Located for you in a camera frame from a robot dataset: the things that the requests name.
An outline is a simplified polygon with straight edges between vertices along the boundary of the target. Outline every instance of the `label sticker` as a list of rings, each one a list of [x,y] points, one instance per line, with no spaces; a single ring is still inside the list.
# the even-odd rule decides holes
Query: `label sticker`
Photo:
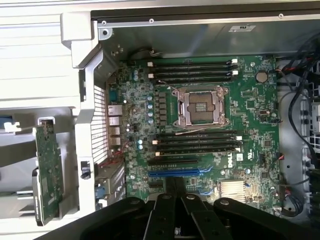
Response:
[[[236,32],[251,32],[256,26],[232,26],[229,30],[230,33],[236,33]]]

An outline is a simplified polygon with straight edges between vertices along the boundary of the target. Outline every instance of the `black cable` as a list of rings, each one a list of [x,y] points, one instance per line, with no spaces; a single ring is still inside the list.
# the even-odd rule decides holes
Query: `black cable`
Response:
[[[309,69],[313,67],[313,65],[318,61],[318,58],[312,60],[310,63],[308,63],[308,65],[306,66],[306,71],[303,73],[302,77],[300,78],[299,82],[299,86],[296,89],[296,93],[294,95],[294,97],[292,98],[290,105],[289,105],[289,109],[288,109],[288,118],[289,118],[289,122],[290,125],[293,129],[293,131],[299,136],[299,138],[308,146],[309,151],[310,151],[310,155],[311,155],[311,163],[315,166],[315,168],[319,168],[319,162],[318,162],[318,158],[316,155],[316,152],[314,150],[314,148],[311,146],[311,144],[298,132],[296,125],[294,123],[293,120],[293,107],[296,104],[299,95],[302,93],[305,82],[307,80],[307,76],[309,73]]]
[[[148,51],[149,55],[151,57],[157,57],[161,54],[161,52],[156,52],[152,47],[149,47],[149,46],[143,46],[143,47],[140,47],[140,48],[137,48],[131,52],[128,53],[126,59],[128,61],[130,61],[134,55],[138,54],[138,53],[142,53],[142,52],[145,52],[145,51]]]
[[[320,33],[317,33],[315,35],[313,35],[312,37],[310,37],[300,48],[299,50],[295,53],[295,55],[293,56],[293,58],[291,59],[291,61],[289,62],[289,64],[287,66],[284,67],[284,70],[286,71],[286,69],[290,69],[292,67],[292,65],[294,64],[294,62],[299,58],[299,56],[301,56],[301,53],[303,52],[303,50],[305,49],[305,47],[308,47],[306,53],[302,56],[302,60],[305,59],[308,54],[310,53],[312,47],[313,47],[313,41],[317,40],[320,37]]]

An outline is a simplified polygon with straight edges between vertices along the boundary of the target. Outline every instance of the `screw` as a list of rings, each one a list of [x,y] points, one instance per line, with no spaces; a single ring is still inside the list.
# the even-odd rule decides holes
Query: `screw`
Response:
[[[229,205],[229,202],[227,200],[221,200],[220,203],[222,205]]]
[[[189,200],[194,200],[196,197],[195,197],[195,195],[189,194],[189,195],[186,196],[186,198],[189,199]]]
[[[166,195],[163,195],[162,198],[163,198],[163,199],[170,199],[171,196],[166,194]]]
[[[135,204],[138,204],[139,202],[140,202],[139,200],[134,200],[134,201],[131,201],[130,204],[135,205]]]

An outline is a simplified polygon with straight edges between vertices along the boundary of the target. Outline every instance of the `pcie slot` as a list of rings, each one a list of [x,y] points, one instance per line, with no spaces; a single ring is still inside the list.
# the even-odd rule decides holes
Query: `pcie slot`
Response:
[[[200,175],[200,170],[197,168],[184,169],[184,170],[159,170],[159,171],[148,172],[148,176],[152,178],[199,176],[199,175]]]
[[[152,160],[147,161],[149,166],[156,166],[156,165],[168,165],[168,164],[197,164],[198,159],[196,158],[158,158],[155,157]]]
[[[194,155],[194,154],[211,154],[211,153],[231,153],[237,152],[237,147],[234,146],[219,146],[208,148],[192,148],[192,149],[167,149],[156,151],[155,156],[175,156],[175,155]]]
[[[224,146],[224,145],[237,145],[238,141],[235,141],[233,139],[227,139],[225,141],[203,141],[203,140],[198,140],[198,141],[184,141],[184,142],[163,142],[163,143],[158,143],[155,145],[155,148],[157,150],[162,150],[162,149],[172,149],[172,148],[193,148],[193,147],[205,147],[205,146]]]

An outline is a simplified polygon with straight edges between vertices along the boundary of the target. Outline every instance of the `silver metal panel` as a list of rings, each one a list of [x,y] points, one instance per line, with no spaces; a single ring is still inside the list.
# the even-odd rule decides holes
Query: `silver metal panel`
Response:
[[[123,48],[123,53],[119,54],[122,60],[126,59],[128,52],[144,46],[152,46],[162,52],[164,58],[291,53],[319,32],[320,20],[241,22],[239,19],[238,22],[228,23],[225,20],[223,23],[221,19],[218,23],[193,22],[195,24],[114,27],[114,36],[103,45],[116,41]],[[248,32],[233,32],[231,28],[234,26],[255,28]]]
[[[34,158],[36,152],[35,141],[0,146],[0,168]]]

